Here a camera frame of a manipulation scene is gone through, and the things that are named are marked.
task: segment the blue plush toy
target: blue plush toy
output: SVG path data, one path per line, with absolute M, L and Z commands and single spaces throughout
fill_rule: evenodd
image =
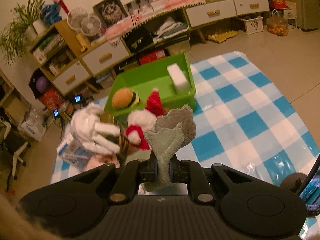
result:
M 57 10 L 58 6 L 59 3 L 55 2 L 42 8 L 40 17 L 44 20 L 46 25 L 51 26 L 53 23 L 62 20 L 62 17 L 59 16 L 59 12 Z

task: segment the electric fan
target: electric fan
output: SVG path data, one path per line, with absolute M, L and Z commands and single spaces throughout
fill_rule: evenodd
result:
M 101 28 L 100 19 L 95 15 L 90 15 L 86 17 L 81 22 L 81 32 L 82 34 L 92 37 L 98 34 Z
M 79 31 L 81 29 L 82 20 L 87 17 L 88 13 L 85 9 L 81 7 L 75 8 L 68 13 L 67 23 L 71 29 Z

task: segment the gloved hand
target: gloved hand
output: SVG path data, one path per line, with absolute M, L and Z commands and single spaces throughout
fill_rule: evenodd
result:
M 100 133 L 119 136 L 120 129 L 114 124 L 101 123 L 98 114 L 103 113 L 103 109 L 93 102 L 77 110 L 71 119 L 71 134 L 89 151 L 102 155 L 117 154 L 120 152 L 119 145 Z

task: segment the framed dog picture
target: framed dog picture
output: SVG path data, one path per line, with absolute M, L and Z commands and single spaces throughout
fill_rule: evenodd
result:
M 95 5 L 93 10 L 105 28 L 109 28 L 128 16 L 120 0 L 103 0 Z

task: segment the santa hat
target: santa hat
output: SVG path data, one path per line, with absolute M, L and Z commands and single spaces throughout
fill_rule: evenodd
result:
M 159 115 L 164 115 L 158 90 L 154 89 L 151 95 L 148 97 L 147 106 L 145 109 L 147 109 L 157 117 Z

